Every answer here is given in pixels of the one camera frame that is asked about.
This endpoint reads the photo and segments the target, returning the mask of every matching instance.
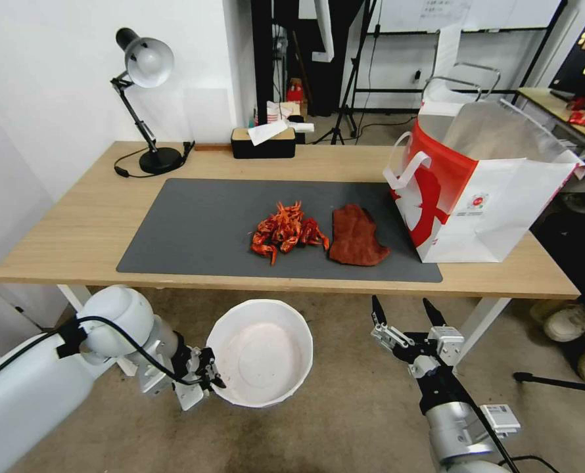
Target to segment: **red cloth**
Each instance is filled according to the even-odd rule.
[[[343,264],[374,266],[389,256],[389,248],[376,240],[376,224],[366,210],[354,204],[332,213],[334,242],[330,259]]]

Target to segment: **lamp base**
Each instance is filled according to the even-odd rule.
[[[139,167],[149,174],[163,174],[180,168],[185,160],[174,148],[158,148],[156,153],[146,151],[139,158]]]

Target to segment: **tissue box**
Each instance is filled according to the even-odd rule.
[[[236,159],[292,158],[294,147],[294,129],[292,128],[287,128],[258,146],[253,146],[247,128],[235,128],[231,134],[231,149]]]

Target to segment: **black cable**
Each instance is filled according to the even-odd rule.
[[[522,461],[522,460],[536,460],[539,461],[540,463],[542,463],[544,466],[546,466],[547,468],[549,468],[553,473],[560,473],[558,470],[555,469],[555,467],[550,464],[547,460],[545,459],[541,459],[539,456],[537,455],[521,455],[520,457],[512,457],[511,458],[514,461]],[[505,463],[505,460],[501,460],[497,465],[498,466],[503,466],[503,464]]]
[[[115,160],[115,162],[113,163],[113,168],[117,168],[117,163],[118,162],[120,162],[122,160],[125,160],[126,158],[130,158],[130,156],[133,156],[134,154],[137,154],[138,152],[146,151],[147,149],[148,149],[148,147],[146,146],[145,148],[142,148],[140,150],[133,151],[132,153],[125,154],[121,158],[117,158]]]
[[[185,161],[187,159],[187,155],[189,154],[190,151],[192,151],[192,148],[194,147],[195,144],[196,144],[195,141],[192,141],[191,143],[189,141],[183,141],[183,163],[185,163]],[[126,169],[121,168],[120,166],[117,166],[117,163],[120,162],[121,160],[129,158],[130,156],[133,156],[134,154],[140,153],[140,152],[145,151],[147,149],[148,149],[147,147],[142,148],[140,150],[133,151],[132,153],[125,154],[121,158],[117,158],[115,160],[115,162],[113,163],[113,169],[115,170],[115,172],[117,174],[119,174],[122,177],[136,177],[138,179],[144,179],[146,177],[154,177],[156,175],[159,175],[159,174],[131,174]]]
[[[273,45],[273,57],[275,57],[277,42],[279,41],[280,29],[281,29],[281,26],[277,25],[277,33],[275,33],[275,44]],[[280,88],[279,88],[279,60],[275,60],[275,65],[277,67],[277,87],[276,87],[276,90],[277,90],[277,94],[279,95],[279,100],[277,101],[277,104],[279,105],[279,119],[283,120],[284,115],[281,114],[281,92],[280,92]]]
[[[175,382],[177,382],[179,384],[184,384],[186,386],[193,386],[195,384],[200,383],[201,378],[198,378],[198,379],[192,380],[192,381],[185,381],[185,380],[180,379],[172,371],[168,370],[165,366],[161,365],[156,359],[154,359],[152,356],[150,356],[143,349],[143,347],[141,347],[135,340],[133,340],[133,338],[128,333],[126,333],[122,329],[122,327],[120,327],[119,325],[117,325],[115,322],[113,322],[111,320],[105,319],[104,317],[100,317],[100,316],[97,316],[97,315],[88,315],[86,317],[82,317],[81,319],[70,319],[69,321],[65,322],[65,324],[66,325],[67,324],[76,324],[76,325],[78,325],[78,324],[80,324],[82,322],[86,322],[86,321],[98,321],[98,322],[102,322],[102,323],[105,323],[106,325],[108,325],[109,327],[113,328],[113,330],[115,330],[122,337],[124,337],[124,339],[128,343],[130,343],[133,346],[133,348],[135,348],[141,354],[141,356],[143,356],[152,366],[154,366],[155,368],[157,368],[159,371],[167,374],[173,381],[175,381]],[[18,350],[14,354],[12,354],[4,362],[2,362],[0,364],[0,372],[5,367],[7,367],[8,365],[10,365],[14,360],[16,360],[17,358],[19,358],[23,353],[26,353],[28,350],[34,348],[35,346],[37,346],[42,341],[48,339],[49,337],[51,337],[52,335],[55,335],[57,333],[58,333],[57,330],[53,330],[51,332],[48,332],[48,333],[44,334],[42,337],[39,337],[39,338],[36,338],[35,340],[32,340],[29,344],[25,345],[23,348],[21,348],[20,350]]]
[[[378,37],[375,36],[373,38],[373,46],[371,48],[371,59],[369,59],[369,72],[367,73],[367,83],[369,84],[369,88],[371,89],[371,65],[373,64],[373,54],[376,52],[376,41],[378,41]],[[363,107],[363,113],[360,116],[360,120],[358,120],[358,129],[360,129],[360,125],[363,123],[363,118],[365,118],[365,111],[367,110],[367,103],[369,102],[369,98],[371,97],[371,92],[367,92],[367,99],[365,100],[365,106]],[[358,144],[358,139],[360,135],[356,137],[356,142],[354,145]]]
[[[373,46],[371,48],[371,58],[369,59],[369,71],[367,71],[367,86],[371,89],[371,65],[373,64],[373,54],[376,52],[376,42],[378,41],[378,37],[380,36],[380,15],[383,12],[383,0],[380,0],[380,11],[378,13],[378,23],[376,23],[376,27],[373,32]],[[363,118],[365,118],[365,111],[367,110],[367,103],[369,102],[369,98],[371,97],[371,92],[367,92],[367,98],[365,100],[365,106],[363,107],[363,113],[360,116],[360,120],[358,120],[358,129],[360,130],[360,126],[363,123]],[[358,144],[358,139],[360,135],[356,137],[356,142],[354,146]]]
[[[349,140],[353,140],[353,139],[358,139],[363,135],[363,130],[369,126],[399,126],[399,125],[406,125],[408,122],[410,122],[412,119],[414,119],[417,115],[413,115],[411,118],[409,118],[408,120],[406,120],[405,122],[400,122],[400,123],[372,123],[372,124],[367,124],[365,126],[363,126],[362,128],[359,128],[359,133],[358,136],[355,136],[353,138],[344,138],[343,141],[349,141]],[[312,144],[316,145],[317,143],[320,143],[322,141],[329,141],[331,138],[323,138],[322,140],[317,140],[317,141],[313,141]]]
[[[492,438],[494,445],[496,446],[498,451],[501,453],[501,455],[503,457],[503,463],[507,463],[509,465],[509,469],[513,473],[520,473],[519,469],[514,464],[514,461],[509,456],[509,453],[507,453],[507,450],[503,446],[503,443],[501,442],[500,438],[498,438],[498,436],[496,435],[496,432],[494,431],[494,429],[490,425],[490,421],[487,419],[487,417],[485,417],[485,414],[483,413],[483,411],[481,411],[481,408],[477,405],[477,403],[475,403],[475,400],[472,398],[472,396],[470,396],[470,394],[463,387],[463,385],[461,383],[459,383],[459,385],[461,386],[461,389],[463,390],[463,394],[465,395],[465,398],[468,401],[468,404],[470,404],[470,407],[472,407],[472,410],[475,412],[475,414],[477,415],[477,417],[481,421],[481,424],[483,424],[483,426],[485,427],[485,430],[488,432],[488,434]]]
[[[175,382],[177,382],[179,384],[184,384],[186,386],[194,386],[195,384],[198,384],[201,381],[200,378],[192,380],[192,381],[185,381],[185,380],[180,379],[178,376],[176,376],[176,374],[174,374],[172,371],[167,369],[165,366],[163,366],[161,363],[159,363],[156,359],[154,359],[154,357],[152,357],[147,351],[145,351],[143,349],[143,347],[140,346],[135,340],[133,340],[133,338],[128,333],[126,333],[122,327],[120,327],[119,325],[117,325],[115,322],[113,322],[111,320],[105,319],[104,317],[100,317],[98,315],[87,315],[87,316],[81,317],[79,319],[73,319],[73,321],[70,321],[70,322],[80,324],[82,322],[88,322],[88,321],[102,322],[102,323],[108,325],[109,327],[111,327],[113,330],[115,330],[117,333],[119,333],[122,337],[124,337],[124,339],[128,343],[130,343],[133,346],[133,348],[135,348],[139,352],[139,354],[141,356],[143,356],[152,366],[157,368],[159,371],[167,374]]]
[[[23,353],[25,353],[26,351],[28,351],[31,348],[34,348],[40,342],[48,339],[49,337],[51,337],[52,335],[55,335],[56,333],[57,332],[55,330],[52,332],[48,332],[48,333],[44,334],[42,337],[39,337],[39,338],[31,341],[29,344],[25,345],[23,348],[18,350],[18,352],[16,352],[14,355],[10,356],[8,359],[6,359],[4,362],[2,362],[0,364],[0,371],[2,369],[4,369],[6,366],[8,366],[10,363],[12,363],[15,359],[19,358]]]

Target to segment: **white bucket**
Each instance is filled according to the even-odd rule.
[[[254,299],[220,317],[207,346],[227,385],[214,386],[236,405],[266,407],[297,391],[312,367],[312,335],[304,318],[278,300]]]

